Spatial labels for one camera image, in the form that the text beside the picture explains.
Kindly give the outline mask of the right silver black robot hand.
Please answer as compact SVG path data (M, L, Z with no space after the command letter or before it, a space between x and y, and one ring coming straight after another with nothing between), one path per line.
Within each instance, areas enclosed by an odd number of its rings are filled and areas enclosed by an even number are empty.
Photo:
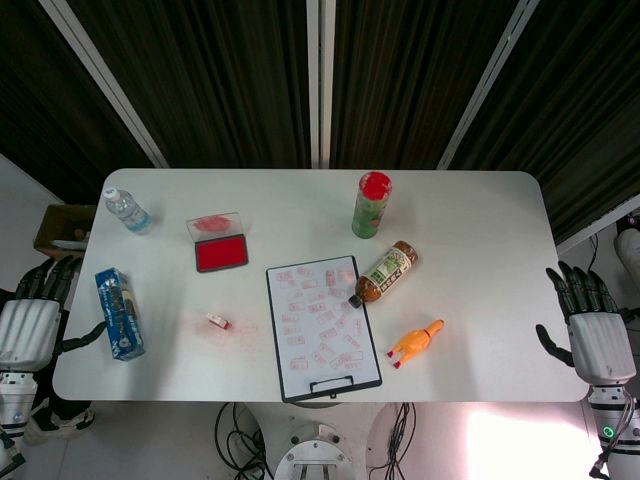
M542 324L543 349L592 386L624 385L637 370L625 322L604 280L595 272L560 261L545 273L558 297L570 348L559 347Z

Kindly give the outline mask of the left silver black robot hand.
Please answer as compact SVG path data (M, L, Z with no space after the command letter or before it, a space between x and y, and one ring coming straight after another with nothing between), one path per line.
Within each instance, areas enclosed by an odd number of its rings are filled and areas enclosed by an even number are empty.
M1 371L34 373L62 353L83 348L105 331L101 322L87 334L64 340L65 303L80 257L49 258L28 270L14 292L1 295Z

